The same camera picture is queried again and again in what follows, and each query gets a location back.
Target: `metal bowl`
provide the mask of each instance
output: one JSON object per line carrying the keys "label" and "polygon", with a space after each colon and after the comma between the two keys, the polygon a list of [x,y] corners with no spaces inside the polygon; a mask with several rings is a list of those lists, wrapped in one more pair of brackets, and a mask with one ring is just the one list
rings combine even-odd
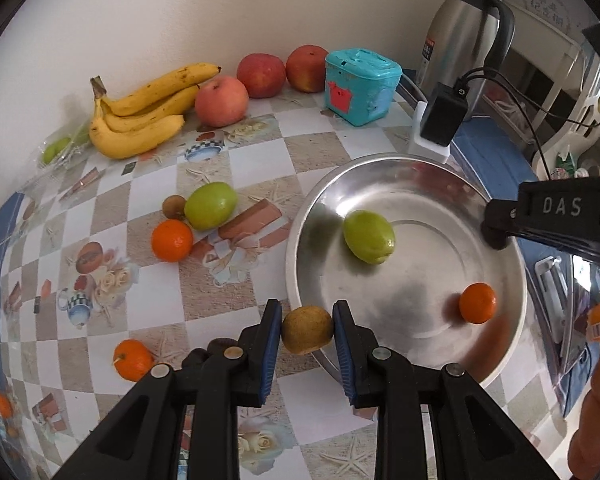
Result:
{"label": "metal bowl", "polygon": [[[412,363],[463,364],[484,387],[504,368],[520,338],[525,269],[514,240],[495,251],[480,236],[486,199],[451,170],[395,153],[371,155],[331,171],[309,193],[286,250],[291,308],[332,309],[347,300],[357,324]],[[350,211],[380,213],[394,227],[395,252],[379,266],[357,259],[342,235]],[[459,315],[471,283],[496,291],[496,316],[482,325]],[[331,342],[314,352],[340,379]]]}

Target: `banana bunch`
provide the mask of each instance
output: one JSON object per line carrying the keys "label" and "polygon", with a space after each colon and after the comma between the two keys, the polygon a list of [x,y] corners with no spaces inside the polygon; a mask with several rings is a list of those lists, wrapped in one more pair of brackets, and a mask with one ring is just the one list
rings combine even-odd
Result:
{"label": "banana bunch", "polygon": [[147,152],[176,135],[193,105],[199,84],[220,72],[209,63],[195,63],[169,72],[122,99],[112,100],[100,77],[91,79],[94,112],[89,136],[110,158]]}

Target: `blue gripper pad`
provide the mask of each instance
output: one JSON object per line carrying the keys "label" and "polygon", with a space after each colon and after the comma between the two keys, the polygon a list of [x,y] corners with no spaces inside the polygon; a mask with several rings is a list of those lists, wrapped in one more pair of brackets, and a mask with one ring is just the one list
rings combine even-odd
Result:
{"label": "blue gripper pad", "polygon": [[277,300],[269,300],[263,315],[263,322],[267,315],[267,310],[272,308],[269,336],[262,357],[262,370],[260,371],[260,402],[264,404],[271,393],[271,384],[273,382],[273,373],[276,369],[276,359],[278,357],[278,344],[280,342],[280,329],[282,328],[282,305]]}
{"label": "blue gripper pad", "polygon": [[340,380],[344,393],[349,397],[349,403],[353,404],[356,400],[356,372],[347,341],[347,334],[342,324],[340,310],[337,304],[333,305],[333,338],[336,343],[338,353],[338,364],[340,365]]}

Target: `red apple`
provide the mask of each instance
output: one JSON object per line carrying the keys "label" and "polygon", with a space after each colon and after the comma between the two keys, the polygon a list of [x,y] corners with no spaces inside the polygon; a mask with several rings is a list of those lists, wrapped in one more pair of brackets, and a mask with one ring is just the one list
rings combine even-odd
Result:
{"label": "red apple", "polygon": [[249,105],[249,94],[235,77],[219,75],[200,88],[196,113],[205,126],[222,128],[237,123]]}
{"label": "red apple", "polygon": [[249,54],[238,65],[235,76],[247,87],[249,97],[273,97],[286,81],[285,64],[271,54]]}
{"label": "red apple", "polygon": [[296,48],[286,60],[286,78],[301,92],[324,92],[328,52],[321,46],[303,45]]}

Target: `box lid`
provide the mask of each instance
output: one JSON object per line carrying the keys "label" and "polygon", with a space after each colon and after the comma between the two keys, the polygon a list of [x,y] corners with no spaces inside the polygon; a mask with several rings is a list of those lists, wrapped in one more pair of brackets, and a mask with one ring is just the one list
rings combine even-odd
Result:
{"label": "box lid", "polygon": [[402,68],[395,61],[364,48],[335,50],[327,55],[326,60],[327,63],[364,79],[385,79],[402,75]]}

